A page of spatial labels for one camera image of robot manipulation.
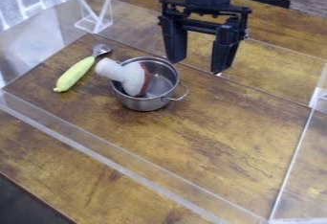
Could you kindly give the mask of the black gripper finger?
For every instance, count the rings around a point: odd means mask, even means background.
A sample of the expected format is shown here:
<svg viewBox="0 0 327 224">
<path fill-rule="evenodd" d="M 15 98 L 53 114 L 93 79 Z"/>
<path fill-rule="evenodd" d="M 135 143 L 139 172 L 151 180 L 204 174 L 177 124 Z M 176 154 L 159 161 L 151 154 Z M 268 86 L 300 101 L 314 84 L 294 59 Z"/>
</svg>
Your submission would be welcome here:
<svg viewBox="0 0 327 224">
<path fill-rule="evenodd" d="M 235 26 L 220 25 L 212 47 L 211 72 L 216 75 L 231 67 L 239 48 L 239 30 Z"/>
<path fill-rule="evenodd" d="M 165 16 L 160 17 L 165 57 L 176 63 L 187 57 L 188 32 L 183 25 Z"/>
</svg>

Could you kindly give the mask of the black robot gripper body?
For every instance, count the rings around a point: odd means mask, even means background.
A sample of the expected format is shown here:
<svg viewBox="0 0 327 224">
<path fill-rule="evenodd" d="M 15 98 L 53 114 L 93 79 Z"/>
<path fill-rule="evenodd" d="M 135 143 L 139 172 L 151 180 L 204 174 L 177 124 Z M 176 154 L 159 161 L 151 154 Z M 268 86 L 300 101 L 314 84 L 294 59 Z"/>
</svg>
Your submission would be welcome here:
<svg viewBox="0 0 327 224">
<path fill-rule="evenodd" d="M 184 8 L 183 14 L 190 15 L 192 12 L 203 15 L 211 14 L 212 17 L 219 15 L 239 16 L 240 39 L 248 38 L 248 14 L 252 12 L 247 6 L 235 6 L 231 4 L 231 0 L 160 0 L 163 4 L 163 13 L 167 13 L 167 6 L 175 8 L 180 6 Z"/>
</svg>

